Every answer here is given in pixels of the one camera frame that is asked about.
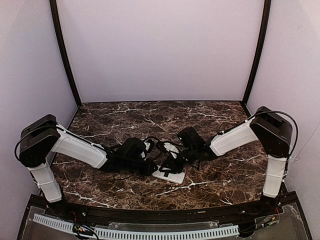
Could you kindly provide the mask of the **white remote control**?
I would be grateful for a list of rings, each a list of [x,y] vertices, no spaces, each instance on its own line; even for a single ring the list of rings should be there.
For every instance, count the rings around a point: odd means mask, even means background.
[[[175,184],[182,184],[185,179],[185,173],[168,173],[168,172],[161,172],[159,170],[152,173],[152,176],[164,181],[168,181]]]

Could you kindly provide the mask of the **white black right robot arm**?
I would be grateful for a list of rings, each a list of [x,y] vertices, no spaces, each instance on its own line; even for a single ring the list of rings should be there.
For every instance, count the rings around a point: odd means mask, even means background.
[[[186,127],[177,133],[178,144],[164,141],[159,149],[168,157],[159,166],[159,177],[182,183],[183,170],[195,162],[208,162],[219,158],[244,154],[263,162],[265,179],[261,190],[264,198],[275,199],[288,173],[288,164],[298,143],[297,121],[288,113],[271,110],[265,106],[228,129],[216,132],[204,139],[194,127]]]

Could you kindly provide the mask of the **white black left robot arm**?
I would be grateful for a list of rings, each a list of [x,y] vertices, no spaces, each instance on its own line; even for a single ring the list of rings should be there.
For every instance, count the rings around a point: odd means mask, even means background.
[[[102,172],[132,171],[150,176],[158,170],[154,160],[148,158],[154,146],[152,140],[142,141],[136,137],[113,146],[97,144],[70,132],[58,124],[54,115],[47,114],[21,131],[14,155],[29,170],[51,204],[62,201],[64,195],[47,163],[50,152],[71,157]]]

